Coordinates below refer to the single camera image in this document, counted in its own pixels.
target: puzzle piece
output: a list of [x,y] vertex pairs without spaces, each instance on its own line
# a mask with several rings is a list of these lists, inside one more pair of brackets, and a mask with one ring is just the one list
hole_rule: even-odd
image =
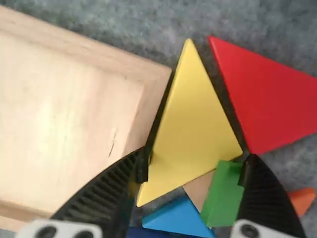
[[192,40],[185,42],[137,206],[213,170],[242,150]]
[[200,213],[208,227],[232,226],[235,222],[244,191],[238,185],[242,166],[242,163],[219,161]]
[[144,228],[214,238],[188,197],[178,198],[142,220]]
[[251,153],[261,154],[317,132],[317,79],[210,37]]

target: wooden block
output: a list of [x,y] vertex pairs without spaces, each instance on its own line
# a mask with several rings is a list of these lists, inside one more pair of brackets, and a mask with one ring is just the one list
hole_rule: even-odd
[[317,79],[210,37],[249,151],[261,154],[317,132]]
[[213,174],[214,171],[210,171],[183,185],[185,192],[199,212],[202,211]]
[[185,42],[137,206],[242,154],[192,40]]
[[145,144],[170,73],[1,6],[0,200],[54,213]]

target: wooden tray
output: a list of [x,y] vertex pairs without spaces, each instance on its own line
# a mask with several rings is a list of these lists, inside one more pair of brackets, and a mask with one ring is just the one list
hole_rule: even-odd
[[143,146],[171,69],[0,7],[0,228]]

